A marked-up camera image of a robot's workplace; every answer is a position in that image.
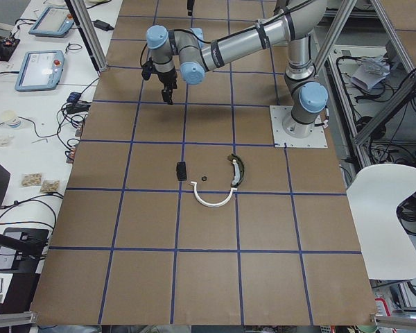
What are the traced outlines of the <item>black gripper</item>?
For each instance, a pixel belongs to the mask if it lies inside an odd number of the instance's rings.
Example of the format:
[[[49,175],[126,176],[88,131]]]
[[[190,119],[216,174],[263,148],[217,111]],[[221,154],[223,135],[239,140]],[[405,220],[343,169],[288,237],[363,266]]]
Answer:
[[[194,0],[187,0],[187,15],[193,15]],[[177,72],[175,67],[166,72],[157,72],[159,81],[164,85],[161,91],[163,102],[173,105],[173,89],[177,89]]]

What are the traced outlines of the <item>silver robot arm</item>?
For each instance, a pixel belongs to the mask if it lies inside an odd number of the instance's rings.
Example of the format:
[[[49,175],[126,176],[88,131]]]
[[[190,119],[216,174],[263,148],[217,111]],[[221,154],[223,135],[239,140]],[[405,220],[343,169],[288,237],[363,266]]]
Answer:
[[[285,81],[293,106],[284,117],[282,128],[291,137],[308,137],[328,101],[326,88],[313,79],[317,65],[310,53],[312,30],[320,23],[326,7],[327,2],[321,0],[278,3],[272,17],[212,41],[205,41],[199,28],[151,26],[146,31],[150,57],[141,63],[141,75],[144,80],[156,75],[164,86],[163,101],[172,104],[178,77],[189,85],[197,85],[209,71],[287,42]]]

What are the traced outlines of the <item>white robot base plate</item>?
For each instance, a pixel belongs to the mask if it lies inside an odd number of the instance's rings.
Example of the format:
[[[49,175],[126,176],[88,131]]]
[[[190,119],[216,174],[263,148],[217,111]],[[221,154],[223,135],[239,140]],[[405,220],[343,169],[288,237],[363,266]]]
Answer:
[[[307,125],[297,123],[289,105],[271,105],[270,120],[276,148],[328,148],[320,114],[315,122]]]

